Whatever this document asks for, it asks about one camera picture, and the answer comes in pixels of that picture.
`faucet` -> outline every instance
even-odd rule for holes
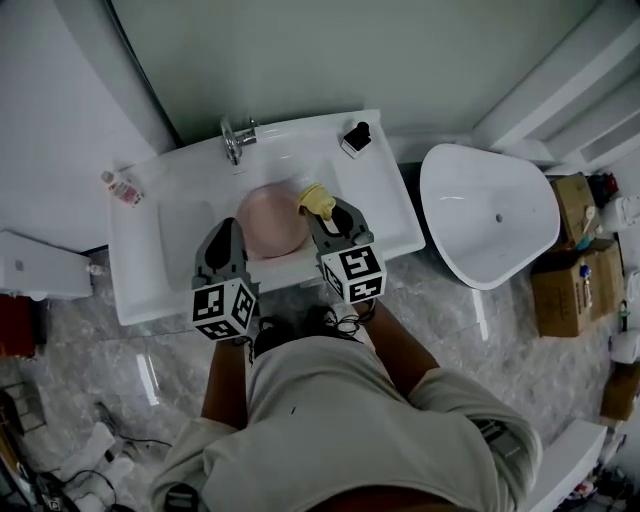
[[[249,144],[255,144],[258,142],[256,138],[256,127],[259,126],[253,118],[249,118],[251,128],[248,130],[242,130],[234,132],[229,122],[229,117],[224,115],[220,117],[220,128],[222,128],[222,143],[224,149],[227,152],[227,158],[231,160],[233,165],[240,163],[240,157],[242,156],[242,146],[248,146]]]

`cardboard box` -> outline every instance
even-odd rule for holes
[[[551,249],[575,249],[587,234],[593,236],[600,224],[597,211],[591,222],[585,218],[586,209],[589,206],[595,208],[587,178],[582,174],[565,176],[552,181],[551,188],[556,195],[562,220],[558,242]]]
[[[591,270],[589,285],[580,276],[582,265]],[[594,240],[586,251],[545,253],[531,271],[531,284],[540,335],[578,336],[593,321],[616,311],[624,297],[618,243]]]
[[[591,324],[588,297],[584,293],[575,252],[545,253],[531,271],[540,336],[571,338]]]
[[[640,363],[616,363],[604,387],[600,416],[627,421],[633,412],[633,400],[640,385]]]
[[[591,269],[591,320],[598,320],[617,311],[625,297],[620,246],[612,240],[596,239],[585,254]]]

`sink basin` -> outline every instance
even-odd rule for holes
[[[342,135],[369,123],[372,143],[356,160]],[[359,208],[385,259],[413,252],[424,239],[376,110],[259,127],[240,165],[227,160],[220,137],[131,167],[145,198],[131,208],[110,199],[109,249],[118,318],[123,325],[186,310],[195,252],[209,231],[235,215],[250,191],[271,183],[294,190],[314,182]],[[320,277],[307,239],[293,253],[249,261],[260,292]]]

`pink bowl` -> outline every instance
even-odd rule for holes
[[[309,234],[307,221],[298,215],[295,195],[284,185],[266,185],[249,192],[236,219],[251,259],[289,254]]]

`tile floor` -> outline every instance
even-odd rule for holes
[[[93,257],[108,265],[108,253]],[[603,319],[578,339],[539,338],[526,271],[490,292],[459,286],[436,272],[428,251],[388,264],[384,303],[443,366],[477,379],[551,442],[575,417],[596,419],[609,372],[607,339],[615,319]],[[265,294],[262,314],[292,320],[318,302],[324,287]],[[119,325],[111,281],[94,278],[94,295],[51,301],[48,343],[31,361],[2,361],[0,385],[33,382],[45,427],[26,435],[36,467],[52,469],[87,440],[93,403],[104,402],[126,434],[171,442],[182,423],[199,413],[213,345],[176,316]],[[153,369],[149,393],[141,367]],[[120,503],[147,510],[145,491],[164,452],[154,448],[117,488]]]

